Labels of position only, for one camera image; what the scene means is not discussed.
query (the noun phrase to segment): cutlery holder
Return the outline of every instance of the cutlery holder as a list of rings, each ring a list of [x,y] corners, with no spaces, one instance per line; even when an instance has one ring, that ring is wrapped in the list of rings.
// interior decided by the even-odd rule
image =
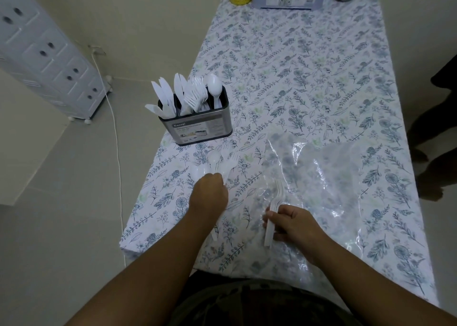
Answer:
[[[229,99],[224,86],[219,99],[222,104],[220,109],[214,109],[214,98],[208,94],[209,111],[171,119],[159,117],[159,119],[178,145],[188,145],[227,137],[232,134],[233,129]],[[160,100],[157,105],[162,109]],[[181,109],[181,103],[176,94],[174,94],[174,105],[177,109]]]

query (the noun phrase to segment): power cord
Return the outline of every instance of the power cord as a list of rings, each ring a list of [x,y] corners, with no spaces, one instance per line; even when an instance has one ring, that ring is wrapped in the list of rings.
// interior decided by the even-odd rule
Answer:
[[[95,61],[94,57],[94,50],[92,51],[92,59],[94,60],[95,67],[97,68],[98,75],[100,76],[101,85],[103,86],[103,92],[105,93],[106,101],[110,106],[111,115],[113,116],[113,125],[114,125],[114,134],[116,136],[116,156],[117,156],[117,166],[119,167],[119,199],[121,202],[121,235],[124,232],[124,221],[122,219],[122,179],[121,179],[121,162],[119,161],[119,141],[117,140],[117,130],[116,130],[116,119],[114,118],[113,107],[111,107],[110,100],[108,99],[108,94],[106,93],[105,83],[103,82],[103,78],[101,77],[100,69],[98,68],[97,62]],[[124,258],[124,267],[127,267],[127,263],[125,261],[125,255],[123,254],[122,257]]]

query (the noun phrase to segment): tile floor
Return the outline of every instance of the tile floor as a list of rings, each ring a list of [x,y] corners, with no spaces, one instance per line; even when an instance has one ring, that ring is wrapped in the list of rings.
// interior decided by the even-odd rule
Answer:
[[[144,109],[155,103],[149,83],[115,80],[127,221],[164,128]],[[457,130],[427,143],[437,156]],[[92,125],[71,123],[14,207],[0,206],[1,325],[61,325],[123,268],[118,174],[112,118],[106,103]],[[442,307],[457,315],[457,186],[423,215]]]

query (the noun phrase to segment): white plastic drawer unit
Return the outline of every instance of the white plastic drawer unit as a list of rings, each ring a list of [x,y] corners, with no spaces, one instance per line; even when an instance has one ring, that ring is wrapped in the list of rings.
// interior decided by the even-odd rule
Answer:
[[[35,0],[0,0],[0,68],[71,117],[89,119],[105,96],[97,70]]]

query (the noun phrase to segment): floral tablecloth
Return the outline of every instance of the floral tablecloth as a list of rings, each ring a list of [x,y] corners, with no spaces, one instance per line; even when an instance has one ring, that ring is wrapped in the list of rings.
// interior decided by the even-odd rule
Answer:
[[[317,147],[357,140],[363,260],[437,305],[403,118],[378,0],[325,0],[319,11],[258,10],[222,0],[192,68],[231,87],[233,134],[180,147],[163,137],[120,246],[137,257],[186,213],[191,167],[213,149],[240,150],[228,182],[219,237],[195,268],[236,275],[246,223],[243,202],[262,173],[265,134],[280,128]],[[252,271],[262,269],[256,263]]]

